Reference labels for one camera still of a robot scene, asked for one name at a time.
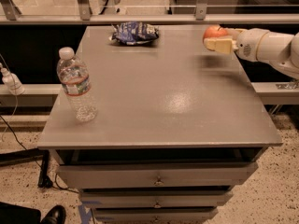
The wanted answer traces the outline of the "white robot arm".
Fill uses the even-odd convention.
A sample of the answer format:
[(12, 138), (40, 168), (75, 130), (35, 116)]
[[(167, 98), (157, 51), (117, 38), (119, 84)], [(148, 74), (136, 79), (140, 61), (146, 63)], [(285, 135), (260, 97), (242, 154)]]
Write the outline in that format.
[(235, 53), (249, 62), (267, 63), (280, 73), (299, 78), (299, 35), (252, 28), (206, 28), (203, 34), (206, 49), (222, 54)]

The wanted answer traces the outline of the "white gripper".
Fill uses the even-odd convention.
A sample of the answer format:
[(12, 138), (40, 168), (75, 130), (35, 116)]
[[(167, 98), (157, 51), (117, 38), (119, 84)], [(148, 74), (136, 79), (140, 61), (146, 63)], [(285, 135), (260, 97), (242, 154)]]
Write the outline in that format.
[(268, 62), (261, 49), (263, 37), (269, 30), (253, 28), (226, 28), (231, 37), (210, 37), (204, 39), (204, 46), (221, 54), (230, 54), (236, 51), (239, 58), (250, 62)]

